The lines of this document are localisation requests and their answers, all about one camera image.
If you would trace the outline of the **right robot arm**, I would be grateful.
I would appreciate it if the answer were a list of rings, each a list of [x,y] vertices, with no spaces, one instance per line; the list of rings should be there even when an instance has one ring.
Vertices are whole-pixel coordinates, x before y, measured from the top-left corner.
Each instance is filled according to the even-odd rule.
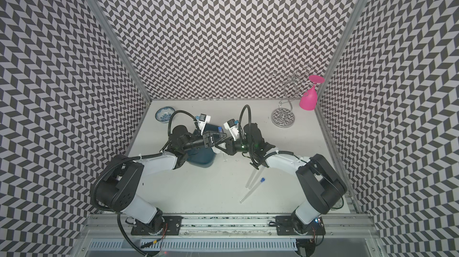
[[[248,180],[250,189],[257,187],[256,177],[266,168],[273,168],[296,177],[306,200],[291,214],[285,223],[276,222],[278,228],[290,228],[295,234],[307,235],[317,232],[320,216],[329,213],[339,201],[344,200],[347,187],[327,161],[320,154],[300,157],[291,151],[283,151],[267,143],[256,123],[241,128],[239,122],[230,120],[224,128],[231,134],[216,144],[216,148],[228,154],[247,154],[254,168]]]

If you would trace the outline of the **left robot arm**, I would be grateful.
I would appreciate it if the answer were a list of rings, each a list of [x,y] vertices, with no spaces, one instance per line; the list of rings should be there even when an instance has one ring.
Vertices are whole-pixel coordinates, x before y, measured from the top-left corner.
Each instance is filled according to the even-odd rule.
[[[178,125],[170,130],[161,152],[127,157],[115,156],[102,170],[90,190],[91,204],[101,211],[124,214],[134,219],[135,228],[147,235],[159,235],[165,229],[162,211],[142,196],[147,178],[179,169],[191,151],[209,149],[227,138],[222,129],[188,131]]]

